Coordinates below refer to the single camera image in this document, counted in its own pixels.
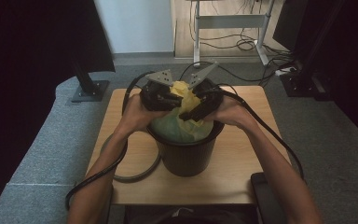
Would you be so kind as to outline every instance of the white metal table frame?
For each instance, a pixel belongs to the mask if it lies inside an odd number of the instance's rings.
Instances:
[[[260,35],[255,40],[255,48],[261,62],[267,66],[269,59],[263,50],[264,37],[266,36],[269,18],[275,0],[269,0],[268,11],[265,15],[217,15],[201,16],[200,0],[196,4],[195,41],[194,41],[194,66],[200,66],[200,29],[227,29],[227,28],[261,28]]]

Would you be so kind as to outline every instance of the gray carpet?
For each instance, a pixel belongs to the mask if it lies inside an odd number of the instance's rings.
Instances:
[[[260,63],[222,63],[234,74],[260,78]],[[100,103],[72,104],[78,82],[70,78],[56,90],[45,124],[0,197],[0,223],[64,223],[64,197],[84,176],[104,112],[114,89],[127,88],[143,72],[172,69],[179,78],[187,64],[117,66],[116,73],[95,73],[110,85]],[[256,85],[218,69],[215,83]],[[325,223],[358,223],[358,129],[334,102],[288,98],[278,77],[265,88],[283,140],[292,147]],[[113,207],[111,223],[122,220]]]

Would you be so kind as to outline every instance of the trash can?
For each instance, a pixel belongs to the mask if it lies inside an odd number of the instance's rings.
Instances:
[[[177,143],[159,136],[147,127],[149,133],[154,137],[165,167],[174,175],[193,176],[198,175],[206,169],[209,164],[214,142],[224,124],[215,121],[211,133],[204,139],[192,143]]]

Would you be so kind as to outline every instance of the person's arm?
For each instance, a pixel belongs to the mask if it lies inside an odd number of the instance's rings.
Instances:
[[[90,168],[85,178],[99,173],[117,160],[128,137],[143,130],[152,119],[166,115],[168,112],[152,112],[144,108],[138,94],[133,95],[126,107],[120,123],[115,128],[112,138],[103,153]],[[103,210],[115,171],[95,180],[75,194],[69,209],[68,223],[96,223]]]
[[[305,182],[240,103],[225,96],[220,107],[205,119],[235,125],[247,134],[288,223],[322,223],[319,210]]]

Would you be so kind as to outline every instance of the yellow plastic bag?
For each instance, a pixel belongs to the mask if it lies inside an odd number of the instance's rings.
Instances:
[[[179,115],[190,112],[200,104],[200,99],[188,89],[184,81],[175,81],[171,87],[171,93],[182,96],[182,106],[176,107],[167,116],[154,119],[151,128],[161,137],[176,143],[191,143],[206,138],[212,130],[212,121],[183,121]]]

